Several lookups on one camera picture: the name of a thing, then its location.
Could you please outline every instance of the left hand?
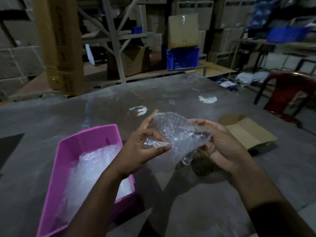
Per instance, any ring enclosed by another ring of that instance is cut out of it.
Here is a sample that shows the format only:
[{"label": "left hand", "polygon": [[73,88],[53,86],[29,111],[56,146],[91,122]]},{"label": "left hand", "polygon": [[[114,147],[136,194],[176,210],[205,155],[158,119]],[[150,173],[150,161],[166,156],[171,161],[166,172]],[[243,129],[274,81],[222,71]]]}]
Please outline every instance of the left hand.
[{"label": "left hand", "polygon": [[154,114],[148,116],[140,125],[140,127],[131,134],[121,151],[114,158],[110,166],[115,168],[116,173],[122,179],[127,178],[134,173],[147,161],[155,158],[158,155],[170,150],[171,145],[165,147],[153,147],[150,149],[143,149],[144,141],[151,136],[161,142],[168,142],[158,131],[154,129],[147,129],[149,122],[154,118]]}]

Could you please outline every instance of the red plastic chair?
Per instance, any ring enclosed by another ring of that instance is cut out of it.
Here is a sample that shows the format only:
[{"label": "red plastic chair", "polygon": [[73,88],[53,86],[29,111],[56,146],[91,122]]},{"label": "red plastic chair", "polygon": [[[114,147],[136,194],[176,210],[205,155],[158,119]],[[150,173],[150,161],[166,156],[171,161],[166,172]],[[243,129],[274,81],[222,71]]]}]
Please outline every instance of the red plastic chair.
[{"label": "red plastic chair", "polygon": [[[254,101],[255,105],[258,103],[267,83],[271,79],[276,79],[276,87],[264,109],[272,112],[287,122],[297,122],[295,116],[316,91],[316,80],[298,72],[272,73],[263,82],[262,87]],[[291,116],[283,114],[284,109],[299,91],[307,93],[307,97],[300,103],[294,114]]]}]

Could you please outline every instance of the forearm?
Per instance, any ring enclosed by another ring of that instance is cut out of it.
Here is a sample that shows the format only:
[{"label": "forearm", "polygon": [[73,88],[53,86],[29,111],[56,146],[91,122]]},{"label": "forearm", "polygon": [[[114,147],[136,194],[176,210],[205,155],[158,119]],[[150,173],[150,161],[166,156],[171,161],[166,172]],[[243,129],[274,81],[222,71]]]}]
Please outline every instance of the forearm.
[{"label": "forearm", "polygon": [[121,178],[113,169],[107,168],[74,216],[64,237],[105,236],[120,183]]},{"label": "forearm", "polygon": [[260,237],[316,236],[254,160],[232,176]]}]

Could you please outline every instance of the pink bin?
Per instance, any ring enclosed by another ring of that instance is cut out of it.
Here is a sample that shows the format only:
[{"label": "pink bin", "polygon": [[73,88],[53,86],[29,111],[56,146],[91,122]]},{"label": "pink bin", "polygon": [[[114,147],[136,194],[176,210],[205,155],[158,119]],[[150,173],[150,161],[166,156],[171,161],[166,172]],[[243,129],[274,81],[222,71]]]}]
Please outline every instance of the pink bin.
[{"label": "pink bin", "polygon": [[[68,226],[68,224],[60,226],[61,220],[57,217],[57,211],[63,200],[64,190],[73,162],[77,161],[83,153],[112,144],[123,146],[116,124],[86,129],[69,136],[59,143],[42,217],[37,230],[37,237],[51,236]],[[128,179],[133,193],[115,201],[111,216],[112,220],[116,219],[120,213],[134,204],[135,181],[133,175],[130,175]]]}]

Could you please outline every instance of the open cardboard box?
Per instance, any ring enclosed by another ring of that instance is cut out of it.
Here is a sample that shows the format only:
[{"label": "open cardboard box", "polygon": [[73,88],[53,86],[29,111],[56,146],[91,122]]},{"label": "open cardboard box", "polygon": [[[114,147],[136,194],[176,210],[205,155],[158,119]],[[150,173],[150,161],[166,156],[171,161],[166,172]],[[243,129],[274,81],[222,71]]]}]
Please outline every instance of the open cardboard box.
[{"label": "open cardboard box", "polygon": [[247,150],[268,145],[278,139],[245,115],[223,115],[219,123],[224,125]]}]

